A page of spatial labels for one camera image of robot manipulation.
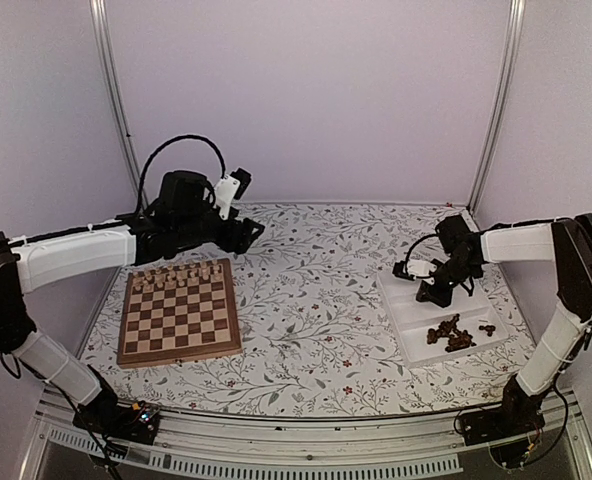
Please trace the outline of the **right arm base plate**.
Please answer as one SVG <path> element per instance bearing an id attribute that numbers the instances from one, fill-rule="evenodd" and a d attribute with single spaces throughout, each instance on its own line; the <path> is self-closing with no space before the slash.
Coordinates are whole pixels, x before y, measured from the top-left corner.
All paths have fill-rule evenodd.
<path id="1" fill-rule="evenodd" d="M 466 446 L 497 442 L 490 448 L 492 460 L 500 467 L 522 468 L 540 441 L 544 416 L 536 410 L 525 417 L 509 417 L 500 406 L 461 410 L 454 418 L 454 430 Z"/>

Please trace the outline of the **white plastic compartment tray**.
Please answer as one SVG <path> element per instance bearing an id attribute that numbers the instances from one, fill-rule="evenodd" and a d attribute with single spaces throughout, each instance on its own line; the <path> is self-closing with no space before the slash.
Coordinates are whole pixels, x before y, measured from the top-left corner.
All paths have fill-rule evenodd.
<path id="1" fill-rule="evenodd" d="M 415 300 L 420 283 L 395 277 L 388 271 L 380 272 L 376 284 L 382 299 L 383 308 L 395 332 L 403 362 L 410 368 L 426 366 L 446 360 L 489 350 L 508 339 L 508 331 L 497 311 L 482 292 L 475 287 L 471 297 L 457 288 L 453 292 L 450 306 L 442 308 L 432 303 Z M 441 321 L 455 314 L 460 315 L 458 328 L 467 330 L 476 343 L 475 347 L 447 353 L 447 341 L 441 339 L 437 344 L 428 345 L 426 335 L 429 328 L 437 328 Z M 496 331 L 491 337 L 479 331 L 479 325 L 492 324 Z"/>

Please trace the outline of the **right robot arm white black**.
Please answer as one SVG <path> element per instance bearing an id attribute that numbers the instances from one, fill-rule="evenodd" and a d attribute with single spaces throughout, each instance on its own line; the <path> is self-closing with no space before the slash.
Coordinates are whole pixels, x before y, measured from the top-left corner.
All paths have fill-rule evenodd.
<path id="1" fill-rule="evenodd" d="M 447 307 L 457 287 L 467 292 L 487 265 L 548 264 L 555 298 L 552 316 L 532 356 L 508 380 L 486 424 L 503 436 L 537 422 L 543 398 L 592 335 L 592 213 L 472 230 L 460 215 L 435 228 L 444 260 L 406 257 L 402 273 L 420 283 L 417 301 Z"/>

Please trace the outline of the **wooden chess board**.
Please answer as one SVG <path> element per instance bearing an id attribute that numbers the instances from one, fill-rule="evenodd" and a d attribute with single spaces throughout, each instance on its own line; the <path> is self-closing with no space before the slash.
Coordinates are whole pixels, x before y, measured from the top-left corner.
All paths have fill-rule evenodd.
<path id="1" fill-rule="evenodd" d="M 230 260 L 223 262 L 222 280 L 204 280 L 151 293 L 131 290 L 129 274 L 117 346 L 117 364 L 122 369 L 180 364 L 243 351 Z"/>

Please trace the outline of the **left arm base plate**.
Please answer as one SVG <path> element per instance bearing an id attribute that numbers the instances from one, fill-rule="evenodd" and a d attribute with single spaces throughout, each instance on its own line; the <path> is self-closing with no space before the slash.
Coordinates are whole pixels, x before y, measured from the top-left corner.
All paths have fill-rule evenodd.
<path id="1" fill-rule="evenodd" d="M 78 407 L 73 425 L 104 438 L 153 445 L 160 425 L 160 407 L 145 401 L 120 405 L 114 399 L 97 398 Z"/>

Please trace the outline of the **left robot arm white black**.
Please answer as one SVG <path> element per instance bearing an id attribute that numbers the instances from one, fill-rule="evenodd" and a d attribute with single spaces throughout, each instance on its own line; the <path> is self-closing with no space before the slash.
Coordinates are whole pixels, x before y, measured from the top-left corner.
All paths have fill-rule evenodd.
<path id="1" fill-rule="evenodd" d="M 238 219 L 232 206 L 250 182 L 242 168 L 216 184 L 202 174 L 177 170 L 164 175 L 158 198 L 146 209 L 32 238 L 9 239 L 0 232 L 0 353 L 64 391 L 102 433 L 117 433 L 125 415 L 112 389 L 38 330 L 25 294 L 98 270 L 170 260 L 207 243 L 242 254 L 264 230 L 253 220 Z"/>

